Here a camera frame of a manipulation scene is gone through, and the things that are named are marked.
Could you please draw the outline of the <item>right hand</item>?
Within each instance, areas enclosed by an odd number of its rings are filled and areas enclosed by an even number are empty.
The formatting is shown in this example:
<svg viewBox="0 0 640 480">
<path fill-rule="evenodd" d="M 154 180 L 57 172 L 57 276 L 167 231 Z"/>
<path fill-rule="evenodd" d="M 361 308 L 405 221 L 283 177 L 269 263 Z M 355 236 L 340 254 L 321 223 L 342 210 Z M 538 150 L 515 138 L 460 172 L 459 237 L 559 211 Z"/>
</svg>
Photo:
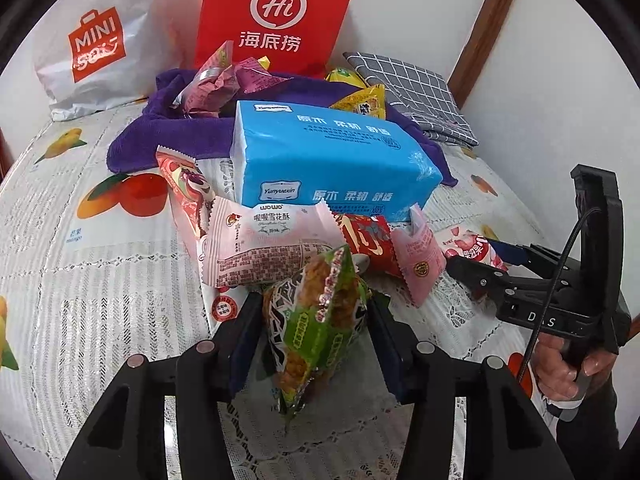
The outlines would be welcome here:
<svg viewBox="0 0 640 480">
<path fill-rule="evenodd" d="M 599 390 L 610 378 L 617 360 L 614 353 L 604 349 L 591 351 L 579 368 L 570 366 L 563 358 L 567 341 L 561 337 L 540 334 L 532 357 L 532 370 L 541 393 L 549 400 L 569 401 L 578 396 L 579 373 L 590 379 L 586 396 Z"/>
</svg>

